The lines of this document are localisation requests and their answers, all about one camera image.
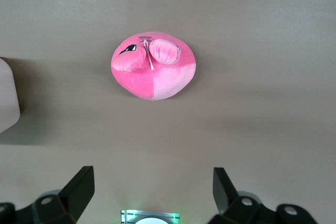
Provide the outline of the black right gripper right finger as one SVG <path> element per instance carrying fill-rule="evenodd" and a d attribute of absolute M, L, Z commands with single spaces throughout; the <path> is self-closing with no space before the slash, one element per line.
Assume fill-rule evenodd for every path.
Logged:
<path fill-rule="evenodd" d="M 221 167 L 213 169 L 213 197 L 218 214 L 210 223 L 316 223 L 313 216 L 300 206 L 280 204 L 272 211 L 251 196 L 239 195 Z"/>

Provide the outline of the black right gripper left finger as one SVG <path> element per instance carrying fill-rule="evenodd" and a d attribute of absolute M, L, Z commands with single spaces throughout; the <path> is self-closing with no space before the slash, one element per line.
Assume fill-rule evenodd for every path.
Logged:
<path fill-rule="evenodd" d="M 17 210 L 1 203 L 1 223 L 77 223 L 95 193 L 94 169 L 84 166 L 62 190 L 44 193 Z"/>

